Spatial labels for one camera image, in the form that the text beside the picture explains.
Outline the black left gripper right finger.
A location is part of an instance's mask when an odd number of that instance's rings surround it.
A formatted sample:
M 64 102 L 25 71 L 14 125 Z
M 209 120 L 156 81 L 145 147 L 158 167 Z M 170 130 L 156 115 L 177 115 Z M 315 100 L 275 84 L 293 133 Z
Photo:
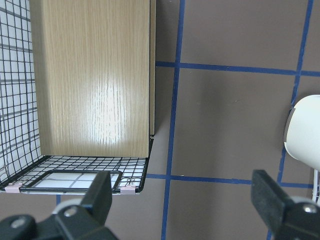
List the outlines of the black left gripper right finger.
M 318 240 L 320 205 L 289 196 L 263 169 L 252 172 L 251 202 L 275 240 Z

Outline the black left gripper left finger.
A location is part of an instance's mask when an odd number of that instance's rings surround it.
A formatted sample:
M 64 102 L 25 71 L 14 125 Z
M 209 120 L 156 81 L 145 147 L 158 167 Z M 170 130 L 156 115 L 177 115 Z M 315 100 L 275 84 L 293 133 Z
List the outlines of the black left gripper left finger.
M 83 199 L 59 205 L 54 220 L 64 240 L 111 240 L 113 233 L 106 226 L 112 205 L 111 174 L 100 171 Z

